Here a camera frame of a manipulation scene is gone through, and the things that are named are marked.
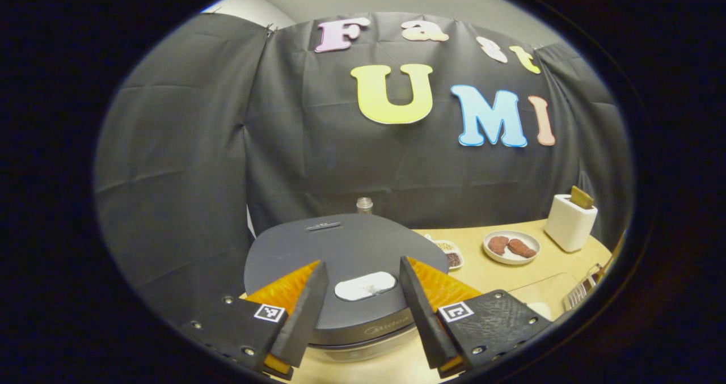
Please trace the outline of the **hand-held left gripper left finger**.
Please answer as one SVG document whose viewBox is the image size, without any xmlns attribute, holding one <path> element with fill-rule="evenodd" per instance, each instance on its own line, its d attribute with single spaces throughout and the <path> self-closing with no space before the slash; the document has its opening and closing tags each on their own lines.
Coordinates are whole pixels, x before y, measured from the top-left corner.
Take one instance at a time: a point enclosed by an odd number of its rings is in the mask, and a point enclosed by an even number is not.
<svg viewBox="0 0 726 384">
<path fill-rule="evenodd" d="M 301 365 L 329 283 L 321 260 L 247 298 L 228 298 L 187 322 L 187 336 L 207 350 L 269 376 L 291 379 Z"/>
</svg>

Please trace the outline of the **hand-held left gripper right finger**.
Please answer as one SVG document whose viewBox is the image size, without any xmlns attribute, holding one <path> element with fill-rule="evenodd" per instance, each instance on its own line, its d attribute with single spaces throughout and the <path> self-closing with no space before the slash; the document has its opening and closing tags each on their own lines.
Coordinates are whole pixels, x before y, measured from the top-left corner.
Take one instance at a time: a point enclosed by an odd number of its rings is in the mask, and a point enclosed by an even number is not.
<svg viewBox="0 0 726 384">
<path fill-rule="evenodd" d="M 481 293 L 409 256 L 400 259 L 399 282 L 428 366 L 441 378 L 498 363 L 551 325 L 502 289 Z"/>
</svg>

